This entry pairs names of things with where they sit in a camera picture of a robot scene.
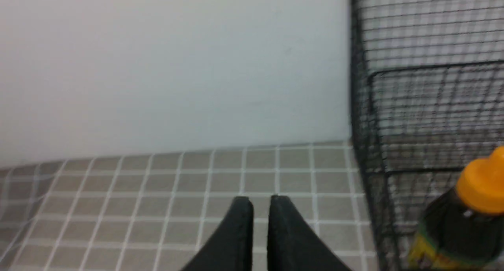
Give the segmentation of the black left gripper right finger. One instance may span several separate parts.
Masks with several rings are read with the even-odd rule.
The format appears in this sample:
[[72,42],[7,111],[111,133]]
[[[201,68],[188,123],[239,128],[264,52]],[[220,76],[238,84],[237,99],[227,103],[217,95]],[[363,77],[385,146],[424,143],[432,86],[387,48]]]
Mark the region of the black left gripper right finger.
[[317,236],[288,196],[270,199],[267,235],[269,271],[349,271]]

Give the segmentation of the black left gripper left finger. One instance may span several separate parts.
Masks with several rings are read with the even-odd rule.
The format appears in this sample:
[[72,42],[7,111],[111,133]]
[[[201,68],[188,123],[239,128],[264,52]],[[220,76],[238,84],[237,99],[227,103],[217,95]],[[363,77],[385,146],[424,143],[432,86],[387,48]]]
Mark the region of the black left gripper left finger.
[[219,226],[182,270],[252,270],[253,234],[253,204],[246,196],[236,196]]

